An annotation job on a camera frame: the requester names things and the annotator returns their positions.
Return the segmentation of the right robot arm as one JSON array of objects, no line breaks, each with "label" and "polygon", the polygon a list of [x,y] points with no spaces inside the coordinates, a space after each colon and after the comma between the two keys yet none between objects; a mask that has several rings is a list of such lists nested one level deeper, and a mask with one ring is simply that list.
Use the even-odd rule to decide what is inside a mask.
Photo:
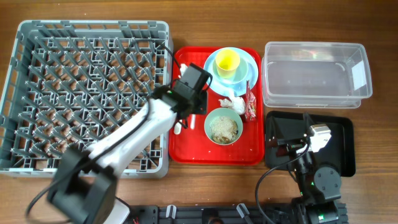
[{"label": "right robot arm", "polygon": [[315,154],[331,139],[326,124],[318,124],[307,113],[303,114],[303,133],[296,131],[296,138],[285,137],[275,118],[271,118],[271,138],[267,144],[276,148],[277,157],[287,156],[288,161],[272,170],[294,171],[300,197],[292,200],[292,209],[298,223],[326,223],[339,220],[336,200],[341,198],[341,176],[329,165],[320,165]]}]

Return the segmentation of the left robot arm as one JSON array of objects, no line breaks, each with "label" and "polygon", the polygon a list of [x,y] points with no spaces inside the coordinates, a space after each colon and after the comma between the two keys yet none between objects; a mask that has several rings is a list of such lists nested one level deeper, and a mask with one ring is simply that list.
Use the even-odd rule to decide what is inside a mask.
[{"label": "left robot arm", "polygon": [[212,79],[211,73],[191,63],[181,78],[156,88],[142,109],[115,132],[84,151],[66,150],[47,201],[72,223],[124,223],[131,209],[116,198],[123,171],[176,123],[206,112]]}]

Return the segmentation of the rice food scraps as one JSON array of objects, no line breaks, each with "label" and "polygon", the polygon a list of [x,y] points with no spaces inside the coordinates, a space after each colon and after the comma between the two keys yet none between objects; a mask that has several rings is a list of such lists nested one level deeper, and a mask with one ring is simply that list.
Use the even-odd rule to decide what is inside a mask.
[{"label": "rice food scraps", "polygon": [[210,123],[211,138],[218,144],[229,144],[238,135],[238,125],[227,116],[216,117]]}]

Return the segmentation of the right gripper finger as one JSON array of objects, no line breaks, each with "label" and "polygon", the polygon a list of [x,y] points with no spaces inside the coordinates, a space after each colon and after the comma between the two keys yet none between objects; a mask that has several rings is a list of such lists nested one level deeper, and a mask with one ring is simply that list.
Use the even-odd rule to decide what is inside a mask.
[{"label": "right gripper finger", "polygon": [[303,114],[303,122],[305,125],[305,134],[310,134],[310,127],[315,124],[310,114],[305,112]]},{"label": "right gripper finger", "polygon": [[275,146],[277,144],[277,126],[273,116],[267,118],[267,127],[268,127],[266,131],[268,137],[267,146]]}]

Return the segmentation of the red snack wrapper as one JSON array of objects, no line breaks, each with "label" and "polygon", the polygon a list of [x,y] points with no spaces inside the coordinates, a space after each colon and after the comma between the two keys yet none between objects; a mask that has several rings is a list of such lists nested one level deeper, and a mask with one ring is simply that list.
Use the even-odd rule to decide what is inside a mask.
[{"label": "red snack wrapper", "polygon": [[249,80],[246,82],[245,118],[248,121],[256,120],[256,97],[251,91]]}]

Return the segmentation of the white napkin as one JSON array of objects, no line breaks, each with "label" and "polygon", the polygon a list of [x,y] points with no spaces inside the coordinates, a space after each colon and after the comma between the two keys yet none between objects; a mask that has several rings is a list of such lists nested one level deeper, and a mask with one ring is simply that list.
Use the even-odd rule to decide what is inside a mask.
[{"label": "white napkin", "polygon": [[238,115],[243,115],[246,110],[246,103],[241,97],[232,97],[219,100],[220,106],[235,111]]}]

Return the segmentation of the green bowl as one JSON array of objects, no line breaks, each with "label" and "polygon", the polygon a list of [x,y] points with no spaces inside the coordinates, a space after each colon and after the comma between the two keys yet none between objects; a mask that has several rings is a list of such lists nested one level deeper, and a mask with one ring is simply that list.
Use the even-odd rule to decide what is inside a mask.
[{"label": "green bowl", "polygon": [[[216,117],[219,117],[219,116],[227,116],[227,117],[235,120],[235,122],[238,125],[238,135],[236,136],[236,139],[233,142],[229,143],[229,144],[218,144],[218,143],[215,143],[214,140],[212,140],[212,138],[211,138],[210,123]],[[229,108],[217,108],[217,109],[214,109],[213,111],[211,111],[207,115],[207,117],[205,119],[204,129],[205,129],[205,134],[206,134],[206,136],[208,137],[209,140],[211,140],[215,144],[226,146],[226,145],[230,145],[230,144],[236,142],[241,137],[241,135],[243,133],[243,122],[242,122],[242,119],[241,119],[240,115],[238,115],[235,111],[233,111],[233,110],[231,110]]]}]

